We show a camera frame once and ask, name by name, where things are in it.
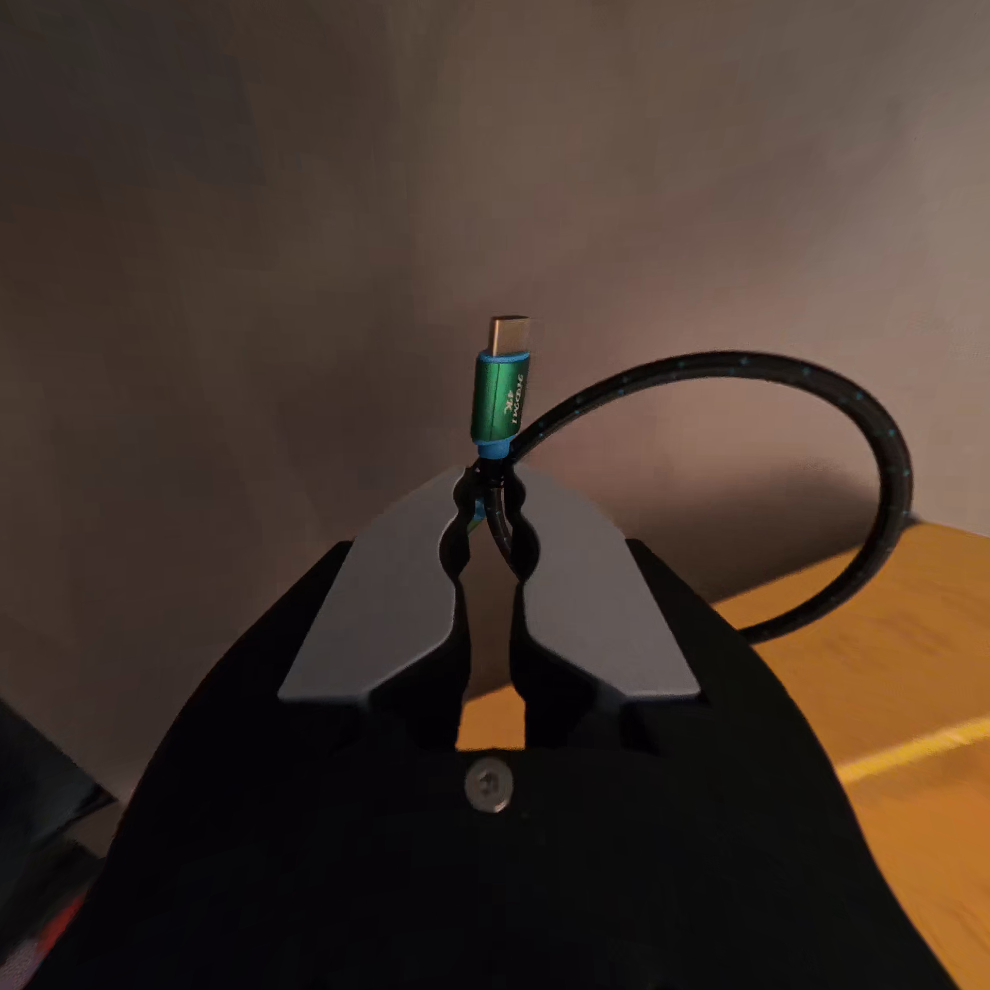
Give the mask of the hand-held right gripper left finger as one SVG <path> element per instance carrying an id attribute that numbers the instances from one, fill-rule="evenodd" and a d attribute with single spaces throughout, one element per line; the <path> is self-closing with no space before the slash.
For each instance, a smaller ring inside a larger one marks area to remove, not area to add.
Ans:
<path id="1" fill-rule="evenodd" d="M 472 479 L 453 466 L 353 539 L 279 690 L 284 703 L 369 702 L 422 662 L 452 663 L 464 696 L 471 641 L 460 574 L 469 560 Z"/>

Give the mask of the yellow plastic bin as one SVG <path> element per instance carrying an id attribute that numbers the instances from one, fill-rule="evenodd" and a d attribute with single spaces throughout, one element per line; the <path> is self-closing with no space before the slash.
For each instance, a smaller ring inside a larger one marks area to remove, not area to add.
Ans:
<path id="1" fill-rule="evenodd" d="M 759 647 L 961 988 L 989 987 L 989 540 L 912 526 L 879 576 Z"/>

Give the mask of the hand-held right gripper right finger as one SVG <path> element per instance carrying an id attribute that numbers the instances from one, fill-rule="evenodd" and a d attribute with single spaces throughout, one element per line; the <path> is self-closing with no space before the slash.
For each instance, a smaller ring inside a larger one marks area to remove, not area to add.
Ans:
<path id="1" fill-rule="evenodd" d="M 695 700 L 698 680 L 625 536 L 588 496 L 516 469 L 526 633 L 620 702 Z"/>

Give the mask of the black braided cable green plugs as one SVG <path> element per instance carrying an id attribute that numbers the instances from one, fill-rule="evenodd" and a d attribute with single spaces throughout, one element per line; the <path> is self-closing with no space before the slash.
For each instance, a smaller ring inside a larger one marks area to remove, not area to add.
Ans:
<path id="1" fill-rule="evenodd" d="M 741 379 L 793 388 L 828 403 L 860 432 L 873 454 L 879 498 L 863 546 L 847 567 L 810 599 L 755 625 L 740 629 L 751 646 L 790 635 L 834 612 L 868 584 L 896 549 L 912 519 L 914 472 L 899 426 L 865 388 L 833 370 L 775 353 L 713 351 L 686 353 L 637 365 L 560 402 L 523 427 L 531 362 L 529 319 L 496 317 L 487 347 L 475 363 L 470 437 L 478 459 L 473 526 L 487 523 L 492 538 L 517 580 L 526 574 L 522 525 L 507 514 L 506 481 L 515 465 L 570 422 L 619 399 L 682 381 Z"/>

